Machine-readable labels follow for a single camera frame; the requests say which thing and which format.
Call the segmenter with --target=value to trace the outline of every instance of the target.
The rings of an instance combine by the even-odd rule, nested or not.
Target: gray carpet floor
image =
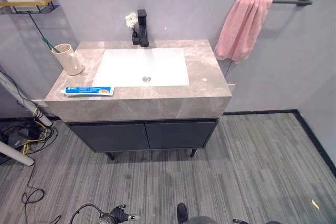
[[[115,161],[93,153],[62,122],[52,146],[32,155],[31,184],[46,191],[28,206],[29,223],[49,223],[62,215],[69,223],[82,204],[102,210],[127,204],[139,224],[172,224],[176,206],[190,216],[220,224],[233,218],[251,224],[336,223],[336,179],[292,114],[224,116],[206,149],[117,153]],[[0,165],[0,223],[24,223],[22,193],[32,168]],[[317,209],[312,200],[319,206]],[[74,223],[97,223],[84,209]]]

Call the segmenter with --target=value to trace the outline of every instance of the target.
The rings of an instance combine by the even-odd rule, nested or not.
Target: gold shelf
[[[18,6],[36,6],[38,11],[23,11],[17,10]],[[58,5],[53,4],[53,0],[42,0],[33,2],[8,2],[7,0],[0,0],[0,14],[44,14],[51,13]]]

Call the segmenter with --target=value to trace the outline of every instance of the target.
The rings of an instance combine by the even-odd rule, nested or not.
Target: cabinet door
[[[204,147],[216,120],[203,122],[146,123],[151,149]]]
[[[70,128],[96,152],[149,149],[144,124],[86,124]]]

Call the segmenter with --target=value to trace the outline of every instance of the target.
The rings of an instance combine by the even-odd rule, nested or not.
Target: toothpaste tube
[[[112,87],[66,87],[64,90],[61,90],[61,93],[64,93],[68,97],[73,96],[112,96],[114,88]]]

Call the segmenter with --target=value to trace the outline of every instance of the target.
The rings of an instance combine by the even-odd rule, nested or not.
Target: shoe
[[[177,206],[177,220],[178,224],[182,224],[185,221],[188,221],[188,209],[184,203],[180,203]]]

